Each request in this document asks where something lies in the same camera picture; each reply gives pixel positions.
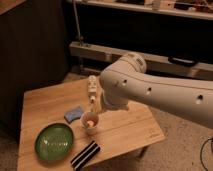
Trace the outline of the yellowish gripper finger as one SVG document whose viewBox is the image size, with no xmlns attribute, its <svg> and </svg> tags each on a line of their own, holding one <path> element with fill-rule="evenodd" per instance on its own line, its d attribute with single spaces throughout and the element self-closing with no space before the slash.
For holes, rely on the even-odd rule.
<svg viewBox="0 0 213 171">
<path fill-rule="evenodd" d="M 101 113 L 102 107 L 101 107 L 100 101 L 98 100 L 92 101 L 91 111 L 96 115 Z"/>
</svg>

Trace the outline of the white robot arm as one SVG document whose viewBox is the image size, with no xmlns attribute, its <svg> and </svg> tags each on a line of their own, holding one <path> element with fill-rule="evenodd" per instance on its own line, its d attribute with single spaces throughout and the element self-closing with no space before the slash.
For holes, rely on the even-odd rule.
<svg viewBox="0 0 213 171">
<path fill-rule="evenodd" d="M 103 103 L 110 109 L 140 102 L 213 129 L 213 81 L 146 74 L 142 55 L 128 52 L 99 77 Z"/>
</svg>

